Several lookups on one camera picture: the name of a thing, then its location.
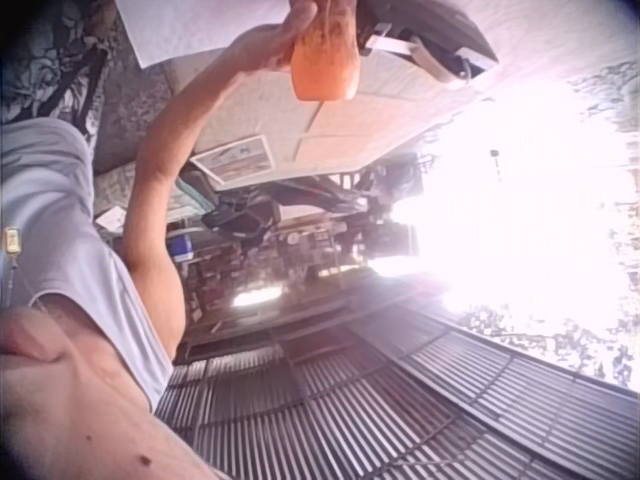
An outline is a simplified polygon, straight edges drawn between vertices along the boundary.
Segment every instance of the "orange bottle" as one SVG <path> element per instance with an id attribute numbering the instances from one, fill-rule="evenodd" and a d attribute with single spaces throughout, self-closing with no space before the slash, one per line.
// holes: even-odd
<path id="1" fill-rule="evenodd" d="M 291 58 L 296 97 L 304 101 L 348 100 L 360 79 L 356 0 L 314 0 L 318 13 L 298 39 Z"/>

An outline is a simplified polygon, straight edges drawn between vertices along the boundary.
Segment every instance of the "person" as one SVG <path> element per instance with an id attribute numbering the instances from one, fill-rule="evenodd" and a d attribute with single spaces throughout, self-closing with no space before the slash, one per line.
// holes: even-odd
<path id="1" fill-rule="evenodd" d="M 122 260 L 92 226 L 86 137 L 55 118 L 2 127 L 2 226 L 21 235 L 19 255 L 0 254 L 2 437 L 28 478 L 223 478 L 152 414 L 185 328 L 167 205 L 208 114 L 243 77 L 286 66 L 315 13 L 293 1 L 171 99 L 139 148 Z"/>

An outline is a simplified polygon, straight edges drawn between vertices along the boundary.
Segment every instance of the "light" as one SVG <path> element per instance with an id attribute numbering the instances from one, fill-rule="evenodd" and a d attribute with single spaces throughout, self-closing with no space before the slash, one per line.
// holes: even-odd
<path id="1" fill-rule="evenodd" d="M 424 271 L 424 265 L 420 257 L 405 257 L 402 255 L 374 258 L 367 261 L 367 265 L 381 277 L 397 277 Z"/>
<path id="2" fill-rule="evenodd" d="M 406 197 L 398 200 L 391 207 L 391 220 L 405 225 L 418 225 L 422 220 L 424 197 Z"/>
<path id="3" fill-rule="evenodd" d="M 282 287 L 269 287 L 262 288 L 260 290 L 250 290 L 239 294 L 233 300 L 234 307 L 247 307 L 249 305 L 256 305 L 258 303 L 268 302 L 275 300 L 282 295 Z"/>
<path id="4" fill-rule="evenodd" d="M 600 207 L 637 193 L 624 169 L 602 166 L 627 156 L 606 123 L 578 117 L 570 90 L 518 95 L 443 128 L 424 195 L 398 205 L 397 218 L 416 225 L 425 268 L 452 288 L 451 308 L 509 305 L 604 332 L 617 325 L 628 279 Z"/>
<path id="5" fill-rule="evenodd" d="M 319 277 L 328 277 L 330 275 L 335 275 L 336 273 L 348 272 L 349 270 L 353 270 L 354 268 L 360 268 L 360 265 L 340 265 L 339 267 L 331 267 L 326 270 L 320 270 L 318 272 Z"/>

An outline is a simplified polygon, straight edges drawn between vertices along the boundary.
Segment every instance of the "corrugated metal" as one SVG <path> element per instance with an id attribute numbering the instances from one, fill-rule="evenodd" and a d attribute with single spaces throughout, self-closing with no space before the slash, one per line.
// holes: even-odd
<path id="1" fill-rule="evenodd" d="M 243 479 L 635 478 L 633 395 L 398 306 L 331 332 L 179 367 L 157 414 Z"/>

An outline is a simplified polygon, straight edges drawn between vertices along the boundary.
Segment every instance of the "skin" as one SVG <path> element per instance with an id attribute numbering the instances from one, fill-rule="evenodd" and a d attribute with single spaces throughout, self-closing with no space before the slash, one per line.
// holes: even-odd
<path id="1" fill-rule="evenodd" d="M 238 37 L 174 97 L 140 147 L 127 211 L 123 259 L 171 358 L 185 327 L 184 297 L 165 249 L 166 211 L 180 168 L 211 110 L 241 79 L 288 64 L 315 15 L 292 2 L 282 25 Z M 116 349 L 68 298 L 44 295 L 46 312 L 0 316 L 3 448 L 29 478 L 225 478 L 149 412 Z"/>

